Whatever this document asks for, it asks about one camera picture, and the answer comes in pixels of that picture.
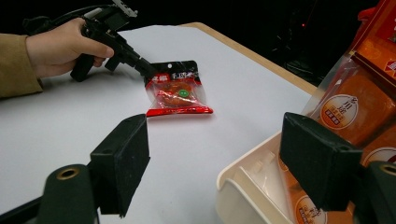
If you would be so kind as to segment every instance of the black tool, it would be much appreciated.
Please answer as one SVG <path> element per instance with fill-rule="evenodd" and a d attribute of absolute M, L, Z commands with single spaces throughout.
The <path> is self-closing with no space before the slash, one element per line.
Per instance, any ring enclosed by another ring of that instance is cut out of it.
<path fill-rule="evenodd" d="M 134 49 L 117 31 L 130 22 L 130 18 L 137 16 L 137 11 L 125 6 L 121 0 L 113 0 L 114 5 L 99 7 L 86 7 L 69 12 L 61 17 L 51 20 L 48 17 L 36 17 L 23 21 L 23 27 L 29 35 L 39 34 L 71 20 L 81 17 L 86 24 L 81 33 L 88 38 L 104 43 L 114 49 L 114 56 L 110 58 L 105 68 L 114 71 L 119 63 L 127 63 L 143 77 L 153 77 L 156 69 Z M 71 72 L 70 76 L 81 82 L 87 78 L 87 74 L 93 66 L 93 56 L 82 54 Z"/>
<path fill-rule="evenodd" d="M 396 165 L 372 161 L 360 165 L 361 149 L 315 120 L 285 113 L 279 156 L 324 211 L 344 211 L 355 204 L 360 224 L 396 223 Z"/>
<path fill-rule="evenodd" d="M 123 120 L 91 153 L 88 165 L 52 172 L 41 197 L 0 216 L 2 224 L 99 223 L 103 215 L 125 217 L 149 164 L 147 117 Z"/>

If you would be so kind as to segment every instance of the red package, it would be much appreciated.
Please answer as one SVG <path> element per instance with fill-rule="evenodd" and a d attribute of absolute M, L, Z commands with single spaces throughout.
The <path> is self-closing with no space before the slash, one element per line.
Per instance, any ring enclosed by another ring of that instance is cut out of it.
<path fill-rule="evenodd" d="M 153 63 L 159 73 L 145 78 L 152 105 L 147 117 L 171 114 L 211 114 L 195 61 Z"/>

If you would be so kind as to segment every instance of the white tabletop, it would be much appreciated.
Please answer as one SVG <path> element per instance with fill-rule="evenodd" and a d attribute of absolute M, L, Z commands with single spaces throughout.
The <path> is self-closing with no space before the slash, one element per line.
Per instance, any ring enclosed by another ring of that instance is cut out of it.
<path fill-rule="evenodd" d="M 149 26 L 120 32 L 151 63 L 194 60 L 210 115 L 148 118 L 151 160 L 125 218 L 102 224 L 221 223 L 219 172 L 300 113 L 310 95 L 196 29 Z M 47 176 L 90 153 L 123 119 L 150 108 L 143 78 L 120 64 L 76 82 L 44 80 L 44 92 L 0 101 L 0 214 L 42 195 Z"/>

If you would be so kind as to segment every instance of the white plastic tray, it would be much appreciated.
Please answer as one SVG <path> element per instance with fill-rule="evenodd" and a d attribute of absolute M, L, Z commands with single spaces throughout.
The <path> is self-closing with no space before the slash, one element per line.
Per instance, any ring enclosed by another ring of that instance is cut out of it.
<path fill-rule="evenodd" d="M 280 132 L 224 168 L 216 210 L 225 224 L 283 224 L 290 220 L 277 164 Z"/>

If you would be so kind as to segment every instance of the person's arm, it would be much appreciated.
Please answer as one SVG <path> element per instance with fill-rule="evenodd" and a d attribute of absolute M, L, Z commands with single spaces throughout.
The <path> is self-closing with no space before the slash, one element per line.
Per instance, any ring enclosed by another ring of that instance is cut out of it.
<path fill-rule="evenodd" d="M 76 18 L 46 33 L 0 35 L 0 97 L 43 91 L 39 79 L 71 71 L 81 54 L 94 56 L 99 67 L 114 50 L 81 34 L 84 24 Z"/>
<path fill-rule="evenodd" d="M 0 34 L 0 97 L 40 92 L 26 52 L 27 35 Z"/>

